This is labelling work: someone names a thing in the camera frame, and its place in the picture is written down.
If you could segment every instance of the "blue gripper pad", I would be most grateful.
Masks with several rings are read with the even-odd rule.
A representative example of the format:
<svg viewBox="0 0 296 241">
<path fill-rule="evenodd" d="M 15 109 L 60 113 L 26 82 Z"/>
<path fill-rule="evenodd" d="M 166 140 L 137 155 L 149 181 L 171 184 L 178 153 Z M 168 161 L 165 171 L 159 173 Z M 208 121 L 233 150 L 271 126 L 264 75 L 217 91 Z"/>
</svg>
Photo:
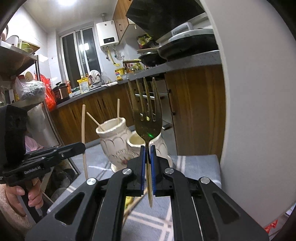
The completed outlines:
<svg viewBox="0 0 296 241">
<path fill-rule="evenodd" d="M 141 192 L 144 193 L 144 186 L 145 186 L 145 158 L 146 158 L 146 150 L 145 150 L 145 146 L 141 146 L 141 148 L 143 147 L 143 152 L 142 152 L 142 172 L 141 172 Z"/>
<path fill-rule="evenodd" d="M 151 162 L 151 176 L 152 176 L 152 190 L 153 195 L 156 192 L 156 179 L 155 179 L 155 157 L 156 157 L 156 149 L 155 145 L 152 145 L 150 148 L 150 162 Z"/>
</svg>

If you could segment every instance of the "water heater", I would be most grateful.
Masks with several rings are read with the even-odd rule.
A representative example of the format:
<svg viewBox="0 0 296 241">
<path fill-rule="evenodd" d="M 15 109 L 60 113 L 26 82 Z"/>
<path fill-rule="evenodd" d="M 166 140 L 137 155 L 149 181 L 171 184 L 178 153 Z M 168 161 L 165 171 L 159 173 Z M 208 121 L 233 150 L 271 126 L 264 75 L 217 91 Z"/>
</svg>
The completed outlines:
<svg viewBox="0 0 296 241">
<path fill-rule="evenodd" d="M 106 21 L 96 24 L 100 47 L 119 44 L 114 21 Z"/>
</svg>

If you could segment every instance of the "range hood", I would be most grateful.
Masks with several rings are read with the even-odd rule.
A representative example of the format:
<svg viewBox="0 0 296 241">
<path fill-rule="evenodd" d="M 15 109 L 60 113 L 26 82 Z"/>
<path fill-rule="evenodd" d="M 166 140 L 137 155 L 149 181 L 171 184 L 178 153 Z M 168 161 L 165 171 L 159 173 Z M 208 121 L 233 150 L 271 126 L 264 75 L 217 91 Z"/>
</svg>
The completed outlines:
<svg viewBox="0 0 296 241">
<path fill-rule="evenodd" d="M 195 0 L 133 0 L 126 16 L 157 40 L 204 12 Z"/>
</svg>

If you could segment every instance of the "pot lid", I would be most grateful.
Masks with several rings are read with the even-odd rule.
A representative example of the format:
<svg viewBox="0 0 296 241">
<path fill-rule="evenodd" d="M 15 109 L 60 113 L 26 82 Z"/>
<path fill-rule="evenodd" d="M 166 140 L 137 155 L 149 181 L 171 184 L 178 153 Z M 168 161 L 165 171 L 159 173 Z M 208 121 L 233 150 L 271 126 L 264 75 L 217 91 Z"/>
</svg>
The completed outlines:
<svg viewBox="0 0 296 241">
<path fill-rule="evenodd" d="M 58 83 L 56 83 L 56 87 L 54 87 L 52 90 L 55 91 L 55 90 L 58 90 L 62 87 L 66 87 L 66 86 L 67 86 L 66 83 L 58 82 Z"/>
</svg>

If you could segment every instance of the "frying pan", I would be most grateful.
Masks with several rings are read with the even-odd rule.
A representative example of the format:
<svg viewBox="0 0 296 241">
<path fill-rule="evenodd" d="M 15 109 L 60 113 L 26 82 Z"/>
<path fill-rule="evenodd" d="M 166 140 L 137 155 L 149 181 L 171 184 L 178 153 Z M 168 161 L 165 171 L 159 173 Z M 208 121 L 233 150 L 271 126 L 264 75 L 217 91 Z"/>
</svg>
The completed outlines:
<svg viewBox="0 0 296 241">
<path fill-rule="evenodd" d="M 148 67 L 154 67 L 158 64 L 163 64 L 166 62 L 165 59 L 161 58 L 158 52 L 147 52 L 139 57 L 142 63 Z"/>
</svg>

